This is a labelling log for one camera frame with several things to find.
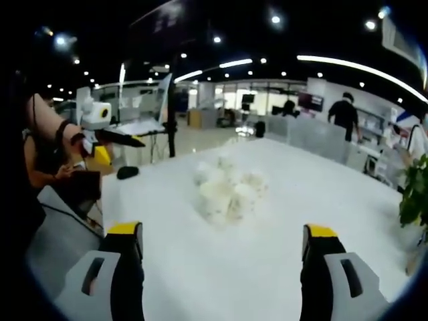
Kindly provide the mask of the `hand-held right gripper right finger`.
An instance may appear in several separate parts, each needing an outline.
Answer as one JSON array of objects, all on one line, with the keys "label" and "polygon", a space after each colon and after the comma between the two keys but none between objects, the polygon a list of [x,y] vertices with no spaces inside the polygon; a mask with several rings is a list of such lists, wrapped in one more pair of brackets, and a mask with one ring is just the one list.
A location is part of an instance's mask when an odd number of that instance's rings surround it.
[{"label": "hand-held right gripper right finger", "polygon": [[380,280],[329,227],[305,224],[300,320],[378,320],[389,307]]}]

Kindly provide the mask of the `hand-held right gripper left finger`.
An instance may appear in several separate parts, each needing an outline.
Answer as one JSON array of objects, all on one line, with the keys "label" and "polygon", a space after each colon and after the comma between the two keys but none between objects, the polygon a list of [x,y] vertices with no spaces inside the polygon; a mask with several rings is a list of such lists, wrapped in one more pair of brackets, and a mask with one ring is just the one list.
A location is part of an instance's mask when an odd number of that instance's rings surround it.
[{"label": "hand-held right gripper left finger", "polygon": [[144,320],[142,223],[117,223],[66,274],[55,305],[67,320]]}]

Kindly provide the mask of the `person's left hand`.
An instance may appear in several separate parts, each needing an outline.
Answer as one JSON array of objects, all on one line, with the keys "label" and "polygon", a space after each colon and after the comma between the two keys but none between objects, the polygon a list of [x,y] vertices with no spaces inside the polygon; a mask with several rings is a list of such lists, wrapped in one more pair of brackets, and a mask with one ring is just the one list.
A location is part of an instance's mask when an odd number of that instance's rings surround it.
[{"label": "person's left hand", "polygon": [[91,130],[83,130],[73,135],[70,140],[72,148],[83,158],[94,156],[96,143],[95,132]]}]

